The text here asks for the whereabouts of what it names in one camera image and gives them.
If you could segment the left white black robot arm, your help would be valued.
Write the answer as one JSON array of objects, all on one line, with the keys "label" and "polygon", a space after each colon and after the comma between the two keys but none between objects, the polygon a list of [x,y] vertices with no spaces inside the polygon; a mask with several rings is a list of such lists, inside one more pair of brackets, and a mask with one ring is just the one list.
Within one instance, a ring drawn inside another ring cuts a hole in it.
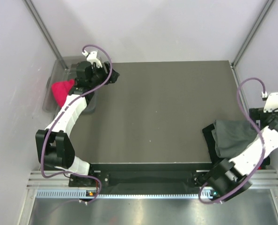
[{"label": "left white black robot arm", "polygon": [[79,116],[93,101],[95,92],[104,85],[115,83],[119,73],[108,61],[101,65],[81,61],[75,67],[74,79],[51,86],[60,111],[51,124],[36,132],[35,140],[43,177],[48,178],[45,168],[54,168],[60,173],[78,174],[80,182],[90,186],[95,182],[95,174],[91,172],[90,163],[76,156],[70,134]]}]

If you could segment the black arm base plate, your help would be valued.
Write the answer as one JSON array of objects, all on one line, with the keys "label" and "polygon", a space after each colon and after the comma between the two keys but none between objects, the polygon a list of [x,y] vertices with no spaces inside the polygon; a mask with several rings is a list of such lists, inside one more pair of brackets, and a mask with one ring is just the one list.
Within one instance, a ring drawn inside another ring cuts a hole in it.
[{"label": "black arm base plate", "polygon": [[87,174],[101,181],[101,194],[188,194],[198,188],[195,178],[211,168],[211,163],[99,163]]}]

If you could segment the grey t shirt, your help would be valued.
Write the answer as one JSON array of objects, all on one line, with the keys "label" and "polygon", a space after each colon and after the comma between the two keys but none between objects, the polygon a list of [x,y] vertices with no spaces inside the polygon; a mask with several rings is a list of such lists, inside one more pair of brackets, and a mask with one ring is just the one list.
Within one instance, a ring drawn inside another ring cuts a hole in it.
[{"label": "grey t shirt", "polygon": [[254,141],[257,132],[245,120],[216,120],[212,136],[219,158],[234,158]]}]

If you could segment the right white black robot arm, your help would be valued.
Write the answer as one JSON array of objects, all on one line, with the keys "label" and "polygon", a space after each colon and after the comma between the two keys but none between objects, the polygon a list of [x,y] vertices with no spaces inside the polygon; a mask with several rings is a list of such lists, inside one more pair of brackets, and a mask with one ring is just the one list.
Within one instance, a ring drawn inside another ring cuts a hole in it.
[{"label": "right white black robot arm", "polygon": [[278,148],[278,112],[270,113],[266,126],[260,129],[258,125],[248,118],[248,126],[252,126],[257,135],[253,141],[236,157],[225,158],[216,164],[200,178],[201,190],[212,187],[215,194],[204,204],[226,202],[238,194],[249,189],[252,183],[251,176],[261,166],[263,160]]}]

